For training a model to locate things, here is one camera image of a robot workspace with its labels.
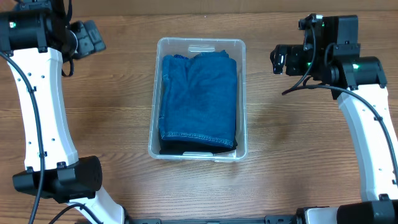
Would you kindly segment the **black cloth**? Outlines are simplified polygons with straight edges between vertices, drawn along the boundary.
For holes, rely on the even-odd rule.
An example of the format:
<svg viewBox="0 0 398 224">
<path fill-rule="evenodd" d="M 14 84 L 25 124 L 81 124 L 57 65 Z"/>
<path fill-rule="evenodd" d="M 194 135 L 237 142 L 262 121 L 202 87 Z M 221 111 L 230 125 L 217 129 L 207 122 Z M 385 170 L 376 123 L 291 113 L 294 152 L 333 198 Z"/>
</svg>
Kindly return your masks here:
<svg viewBox="0 0 398 224">
<path fill-rule="evenodd" d="M 209 152 L 212 154 L 233 151 L 238 143 L 231 135 L 159 131 L 161 154 L 182 155 L 184 152 Z"/>
</svg>

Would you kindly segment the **sparkly blue green cloth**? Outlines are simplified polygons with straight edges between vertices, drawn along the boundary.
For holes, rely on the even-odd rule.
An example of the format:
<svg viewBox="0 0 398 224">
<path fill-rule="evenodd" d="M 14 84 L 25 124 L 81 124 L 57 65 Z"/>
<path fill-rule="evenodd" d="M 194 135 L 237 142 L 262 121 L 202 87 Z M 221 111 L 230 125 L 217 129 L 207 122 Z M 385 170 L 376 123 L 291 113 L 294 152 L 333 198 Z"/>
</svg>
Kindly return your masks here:
<svg viewBox="0 0 398 224">
<path fill-rule="evenodd" d="M 185 57 L 185 56 L 179 55 L 179 54 L 175 54 L 174 58 L 188 59 L 188 57 Z"/>
</svg>

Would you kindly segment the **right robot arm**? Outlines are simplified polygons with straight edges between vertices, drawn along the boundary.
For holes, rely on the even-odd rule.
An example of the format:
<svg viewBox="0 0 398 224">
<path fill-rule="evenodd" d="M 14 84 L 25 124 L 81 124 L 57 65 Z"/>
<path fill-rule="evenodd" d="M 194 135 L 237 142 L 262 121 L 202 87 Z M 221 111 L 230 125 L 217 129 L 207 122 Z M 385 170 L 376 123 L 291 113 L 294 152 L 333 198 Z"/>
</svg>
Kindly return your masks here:
<svg viewBox="0 0 398 224">
<path fill-rule="evenodd" d="M 301 45 L 277 45 L 275 74 L 297 76 L 291 91 L 327 89 L 351 133 L 361 178 L 361 201 L 339 207 L 303 207 L 271 215 L 266 223 L 396 223 L 397 136 L 387 79 L 376 57 L 362 57 L 358 17 L 310 14 L 299 20 Z"/>
</svg>

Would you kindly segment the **blue terry towel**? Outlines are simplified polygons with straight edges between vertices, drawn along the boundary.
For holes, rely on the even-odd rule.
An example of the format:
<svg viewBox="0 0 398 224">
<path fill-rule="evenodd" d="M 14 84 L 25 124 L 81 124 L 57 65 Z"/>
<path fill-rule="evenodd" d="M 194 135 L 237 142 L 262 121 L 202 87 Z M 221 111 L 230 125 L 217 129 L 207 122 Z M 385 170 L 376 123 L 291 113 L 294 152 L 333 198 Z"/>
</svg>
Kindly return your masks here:
<svg viewBox="0 0 398 224">
<path fill-rule="evenodd" d="M 226 51 L 192 58 L 166 55 L 162 61 L 164 94 L 159 131 L 236 134 L 236 61 Z"/>
</svg>

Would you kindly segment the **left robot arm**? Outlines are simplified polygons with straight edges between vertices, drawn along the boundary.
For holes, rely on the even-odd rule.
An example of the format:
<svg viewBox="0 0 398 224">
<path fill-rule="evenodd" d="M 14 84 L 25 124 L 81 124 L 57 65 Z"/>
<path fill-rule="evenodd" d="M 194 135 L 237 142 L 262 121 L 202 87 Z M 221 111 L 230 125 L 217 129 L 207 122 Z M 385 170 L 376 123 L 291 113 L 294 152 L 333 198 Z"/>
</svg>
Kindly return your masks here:
<svg viewBox="0 0 398 224">
<path fill-rule="evenodd" d="M 93 21 L 72 22 L 72 4 L 18 1 L 1 14 L 1 57 L 14 76 L 25 132 L 24 171 L 12 178 L 36 202 L 51 198 L 91 223 L 128 223 L 103 187 L 96 156 L 80 157 L 70 136 L 62 91 L 64 63 L 106 48 Z"/>
</svg>

